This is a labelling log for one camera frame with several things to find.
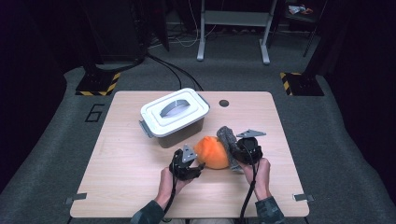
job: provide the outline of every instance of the gray carpet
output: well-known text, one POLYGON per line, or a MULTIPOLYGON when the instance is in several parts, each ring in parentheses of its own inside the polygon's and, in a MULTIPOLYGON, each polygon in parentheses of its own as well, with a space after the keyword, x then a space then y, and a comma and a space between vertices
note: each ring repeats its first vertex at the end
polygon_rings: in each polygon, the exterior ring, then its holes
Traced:
MULTIPOLYGON (((288 96, 279 73, 303 72, 318 38, 303 58, 307 40, 279 34, 269 49, 271 64, 262 64, 258 35, 218 35, 206 42, 205 60, 196 61, 198 43, 149 49, 152 55, 188 71, 205 91, 269 91, 287 136, 309 204, 310 223, 396 223, 396 208, 376 171, 348 136, 324 77, 317 76, 325 96, 288 96)), ((67 91, 48 129, 0 196, 0 223, 66 223, 70 205, 84 175, 113 94, 76 96, 83 76, 65 74, 67 91), (84 122, 94 104, 99 122, 84 122)), ((180 74, 182 88, 192 82, 180 74)), ((122 72, 115 91, 176 91, 177 78, 147 58, 122 72)), ((289 223, 305 223, 288 218, 289 223)), ((126 218, 73 218, 71 223, 128 223, 126 218)))

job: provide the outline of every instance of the table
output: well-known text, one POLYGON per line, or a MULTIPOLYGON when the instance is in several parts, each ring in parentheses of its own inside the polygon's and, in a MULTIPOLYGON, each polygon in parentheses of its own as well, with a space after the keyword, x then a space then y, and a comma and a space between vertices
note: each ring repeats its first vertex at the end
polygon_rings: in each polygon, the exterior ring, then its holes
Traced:
POLYGON ((270 63, 266 42, 270 33, 271 23, 274 17, 276 1, 272 0, 269 12, 240 12, 240 11, 214 11, 205 10, 205 0, 201 4, 201 38, 198 48, 197 60, 203 61, 205 54, 205 25, 241 25, 265 27, 262 39, 260 39, 260 49, 262 51, 262 62, 270 63))
MULTIPOLYGON (((184 144, 194 146, 206 135, 216 136, 222 126, 237 135, 252 129, 265 132, 256 137, 264 157, 271 162, 270 190, 286 217, 305 217, 306 201, 296 202, 292 194, 304 193, 272 95, 263 91, 200 91, 209 102, 201 132, 180 144, 162 148, 148 138, 139 120, 140 108, 170 91, 118 91, 82 178, 71 217, 131 217, 152 200, 158 190, 161 169, 168 166, 174 152, 184 144), (229 105, 222 107, 220 100, 229 105)), ((239 217, 248 193, 243 174, 230 169, 205 168, 178 194, 166 214, 172 218, 239 217)), ((246 217, 256 217, 253 194, 246 217)))

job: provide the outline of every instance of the container handle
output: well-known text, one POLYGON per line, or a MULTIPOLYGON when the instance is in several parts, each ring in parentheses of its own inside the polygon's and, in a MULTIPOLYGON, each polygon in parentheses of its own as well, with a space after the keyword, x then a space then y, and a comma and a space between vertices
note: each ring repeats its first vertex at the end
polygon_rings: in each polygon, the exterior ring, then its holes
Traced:
POLYGON ((161 111, 161 118, 165 117, 168 115, 168 113, 175 109, 176 107, 179 106, 189 106, 189 102, 187 102, 186 100, 175 100, 174 102, 170 103, 169 105, 167 105, 166 107, 163 108, 163 110, 161 111))
POLYGON ((210 108, 210 104, 209 104, 209 102, 200 94, 200 93, 197 93, 198 95, 199 95, 199 97, 201 97, 201 99, 207 104, 207 106, 209 106, 209 108, 210 108))
POLYGON ((152 138, 154 137, 154 134, 152 134, 151 130, 149 129, 149 126, 144 120, 139 120, 140 127, 143 129, 143 132, 149 137, 152 138))

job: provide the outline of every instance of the person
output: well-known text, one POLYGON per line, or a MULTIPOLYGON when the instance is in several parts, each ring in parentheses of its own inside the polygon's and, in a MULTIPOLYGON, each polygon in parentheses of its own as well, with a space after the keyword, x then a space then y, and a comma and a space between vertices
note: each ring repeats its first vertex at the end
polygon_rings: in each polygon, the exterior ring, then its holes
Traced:
MULTIPOLYGON (((238 163, 245 174, 247 182, 250 184, 253 180, 252 166, 241 162, 238 163)), ((261 158, 260 161, 256 163, 256 167, 258 167, 258 171, 254 193, 258 200, 255 202, 255 205, 259 221, 261 224, 284 223, 285 217, 269 190, 271 164, 267 159, 261 158)), ((162 169, 161 181, 157 196, 154 200, 150 201, 146 206, 133 215, 130 222, 131 224, 157 224, 161 222, 165 215, 163 210, 165 209, 171 197, 172 181, 173 175, 169 171, 169 168, 166 167, 162 169)), ((176 185, 176 195, 178 195, 184 187, 189 185, 191 181, 192 179, 185 181, 178 180, 176 185)))

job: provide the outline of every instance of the sleeve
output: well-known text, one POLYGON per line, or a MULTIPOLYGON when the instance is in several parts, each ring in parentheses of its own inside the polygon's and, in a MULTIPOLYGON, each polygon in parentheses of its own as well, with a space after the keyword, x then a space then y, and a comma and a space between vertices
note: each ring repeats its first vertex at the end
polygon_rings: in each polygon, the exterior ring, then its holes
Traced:
POLYGON ((256 202, 256 210, 261 224, 285 223, 285 216, 282 211, 280 211, 275 198, 272 196, 256 202))
POLYGON ((131 224, 158 224, 161 222, 165 213, 163 209, 152 200, 131 218, 131 224))

